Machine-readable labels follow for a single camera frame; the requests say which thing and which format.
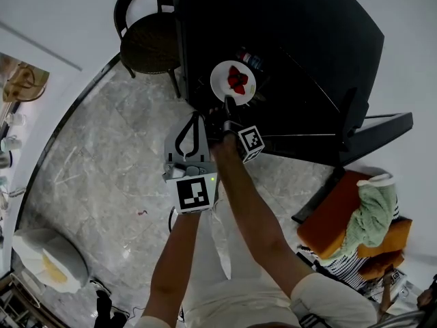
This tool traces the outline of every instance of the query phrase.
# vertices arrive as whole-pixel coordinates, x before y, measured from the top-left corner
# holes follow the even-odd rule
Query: person
[[[181,304],[188,328],[299,327],[290,309],[295,302],[332,328],[375,324],[376,311],[366,298],[314,273],[290,249],[238,156],[236,137],[226,135],[211,151],[231,206],[216,211],[227,237],[231,278],[212,238],[212,211],[179,215],[135,327],[173,328]]]
[[[112,306],[111,291],[101,281],[93,278],[89,282],[97,294],[97,318],[94,328],[123,328],[129,319],[129,313]]]
[[[376,305],[376,309],[378,311],[378,322],[387,320],[391,317],[397,316],[401,313],[412,312],[415,310],[425,310],[429,304],[431,304],[434,300],[434,286],[433,283],[427,290],[424,290],[421,294],[417,296],[416,302],[417,306],[414,306],[414,293],[411,292],[409,295],[412,296],[410,299],[407,295],[406,297],[400,297],[397,295],[395,299],[391,300],[391,282],[392,275],[395,270],[393,265],[388,267],[384,273],[384,277],[382,278],[383,292],[382,292],[382,300],[381,304]],[[394,312],[390,312],[389,309],[393,306],[393,304],[398,303],[398,301],[403,301],[402,305],[398,305],[398,308],[394,310]]]

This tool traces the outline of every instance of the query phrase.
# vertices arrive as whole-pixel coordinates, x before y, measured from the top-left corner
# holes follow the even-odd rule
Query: black chair
[[[117,0],[114,23],[121,40],[120,58],[132,78],[135,78],[134,71],[145,74],[169,73],[179,98],[174,72],[180,66],[176,21],[174,14],[163,12],[162,9],[162,5],[173,5],[173,0],[157,1],[158,13],[145,16],[128,28],[126,13],[132,0]]]

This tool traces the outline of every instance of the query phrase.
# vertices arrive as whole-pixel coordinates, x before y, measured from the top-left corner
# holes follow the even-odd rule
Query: green towel
[[[341,247],[320,264],[330,264],[343,256],[351,256],[360,244],[378,247],[389,230],[396,207],[394,178],[383,174],[358,181],[360,207],[352,213]]]

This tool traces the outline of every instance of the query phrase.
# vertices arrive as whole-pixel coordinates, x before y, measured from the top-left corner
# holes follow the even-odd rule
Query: marble floor
[[[90,275],[112,290],[113,305],[144,308],[154,265],[167,240],[172,207],[163,173],[169,127],[192,108],[175,97],[167,74],[131,79],[117,64],[79,105],[48,152],[21,217],[20,229],[49,227],[82,253]],[[331,167],[261,154],[247,165],[292,247],[290,217],[305,205]],[[229,272],[224,234],[214,239]],[[71,328],[93,327],[96,294],[46,288],[44,305]],[[135,325],[142,310],[127,327]]]

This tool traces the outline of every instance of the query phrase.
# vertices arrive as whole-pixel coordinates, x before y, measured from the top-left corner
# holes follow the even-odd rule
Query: forearm
[[[200,213],[180,215],[155,266],[143,315],[174,327],[190,279]]]
[[[156,263],[151,291],[176,292],[181,300],[184,298],[191,273],[199,219],[200,213],[178,216]]]
[[[390,298],[390,282],[384,283],[384,291],[382,292],[382,300],[380,305],[380,314],[383,315],[391,306]]]
[[[217,156],[218,174],[226,190],[232,212],[249,249],[256,257],[264,248],[284,240],[279,222],[257,192],[239,156]]]
[[[290,249],[281,226],[257,192],[235,154],[216,153],[218,174],[232,212],[253,258],[290,296],[296,284],[313,271]]]

